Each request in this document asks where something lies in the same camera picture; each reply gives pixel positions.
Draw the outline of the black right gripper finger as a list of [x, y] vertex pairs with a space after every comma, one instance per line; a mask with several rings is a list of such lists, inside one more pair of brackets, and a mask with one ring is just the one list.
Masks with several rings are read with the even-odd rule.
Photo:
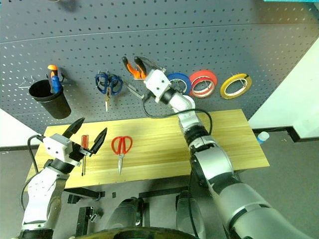
[[137, 96], [139, 99], [143, 99], [144, 98], [144, 95], [140, 94], [138, 92], [138, 90], [132, 86], [131, 84], [127, 83], [127, 82], [124, 82], [124, 84], [126, 85], [126, 87], [129, 89], [129, 91], [134, 94], [135, 96]]
[[146, 65], [148, 67], [150, 67], [151, 69], [157, 69], [157, 70], [161, 70], [163, 73], [165, 72], [165, 68], [160, 66], [158, 63], [156, 63], [153, 60], [150, 60], [146, 57], [142, 57], [142, 56], [136, 56], [135, 57], [135, 63], [141, 67], [142, 71], [144, 73], [147, 72], [146, 70]]

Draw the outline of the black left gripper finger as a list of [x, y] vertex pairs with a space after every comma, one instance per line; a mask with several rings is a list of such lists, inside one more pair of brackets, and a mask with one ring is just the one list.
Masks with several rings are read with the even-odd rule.
[[66, 138], [70, 138], [73, 134], [75, 134], [80, 127], [82, 126], [83, 122], [84, 122], [85, 118], [79, 118], [78, 120], [76, 120], [74, 123], [72, 123], [67, 129], [66, 131], [63, 133], [63, 136]]
[[88, 153], [88, 156], [91, 156], [92, 154], [96, 154], [98, 152], [98, 150], [100, 149], [100, 147], [102, 146], [102, 144], [104, 143], [105, 137], [107, 135], [107, 128], [103, 129], [99, 135], [96, 137], [96, 139], [94, 140], [94, 144], [91, 147]]

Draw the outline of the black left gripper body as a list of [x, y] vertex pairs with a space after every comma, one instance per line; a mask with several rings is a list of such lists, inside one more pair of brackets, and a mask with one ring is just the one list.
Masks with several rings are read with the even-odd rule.
[[79, 162], [84, 156], [91, 156], [91, 151], [75, 142], [72, 142], [72, 151], [69, 153], [69, 158]]

